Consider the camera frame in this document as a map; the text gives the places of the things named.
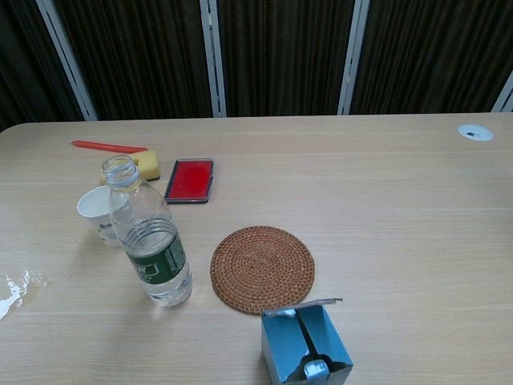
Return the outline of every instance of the plastic water bottle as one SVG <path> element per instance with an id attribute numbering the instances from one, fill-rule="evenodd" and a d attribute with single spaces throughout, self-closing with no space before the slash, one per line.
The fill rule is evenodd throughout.
<path id="1" fill-rule="evenodd" d="M 112 228 L 144 290 L 158 305 L 179 304 L 191 293 L 192 277 L 168 205 L 130 156 L 114 156 L 102 167 L 111 187 Z"/>

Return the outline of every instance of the water spill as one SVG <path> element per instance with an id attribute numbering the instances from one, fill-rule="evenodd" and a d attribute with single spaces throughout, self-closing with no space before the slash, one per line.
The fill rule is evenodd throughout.
<path id="1" fill-rule="evenodd" d="M 20 284 L 17 284 L 7 274 L 6 280 L 10 297 L 0 299 L 0 320 L 9 313 L 10 309 L 18 309 L 23 303 L 31 302 L 39 292 L 39 286 L 47 286 L 47 282 L 42 278 L 41 274 L 31 277 L 28 270 L 25 270 Z"/>

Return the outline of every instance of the yellow sponge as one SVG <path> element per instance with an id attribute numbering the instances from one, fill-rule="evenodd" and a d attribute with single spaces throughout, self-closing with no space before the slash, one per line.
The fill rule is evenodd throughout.
<path id="1" fill-rule="evenodd" d="M 157 159 L 157 153 L 153 150 L 135 152 L 129 154 L 129 156 L 137 164 L 137 167 L 141 171 L 141 177 L 145 180 L 156 180 L 160 178 L 159 160 Z M 105 184 L 105 175 L 103 171 L 100 173 L 100 182 Z"/>

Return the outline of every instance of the white vertical mullion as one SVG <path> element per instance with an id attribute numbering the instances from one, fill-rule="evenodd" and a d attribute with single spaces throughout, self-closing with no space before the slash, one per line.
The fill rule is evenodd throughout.
<path id="1" fill-rule="evenodd" d="M 495 101 L 492 112 L 511 112 L 513 111 L 513 71 L 511 71 L 509 78 L 507 78 L 503 90 L 500 92 L 499 97 Z"/>
<path id="2" fill-rule="evenodd" d="M 353 19 L 351 21 L 347 52 L 345 53 L 342 85 L 338 100 L 338 115 L 348 115 L 351 102 L 353 101 L 354 85 L 356 83 L 358 64 L 360 63 L 369 4 L 370 0 L 356 0 L 354 2 Z"/>
<path id="3" fill-rule="evenodd" d="M 224 98 L 223 61 L 221 58 L 219 22 L 217 20 L 216 0 L 200 0 L 201 24 L 207 59 L 208 85 L 212 101 L 212 116 L 226 117 Z"/>
<path id="4" fill-rule="evenodd" d="M 95 107 L 91 102 L 91 97 L 87 91 L 86 84 L 83 81 L 79 66 L 71 50 L 70 42 L 67 39 L 66 32 L 57 14 L 52 0 L 36 0 L 42 19 L 46 24 L 46 28 L 50 33 L 51 40 L 54 44 L 57 55 L 61 60 L 64 72 L 70 82 L 71 90 L 82 112 L 85 120 L 98 120 Z"/>

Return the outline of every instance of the red ink pad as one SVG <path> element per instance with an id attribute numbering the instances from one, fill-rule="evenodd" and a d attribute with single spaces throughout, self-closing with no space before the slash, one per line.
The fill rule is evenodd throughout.
<path id="1" fill-rule="evenodd" d="M 164 200 L 169 204 L 207 203 L 213 172 L 212 159 L 178 159 Z"/>

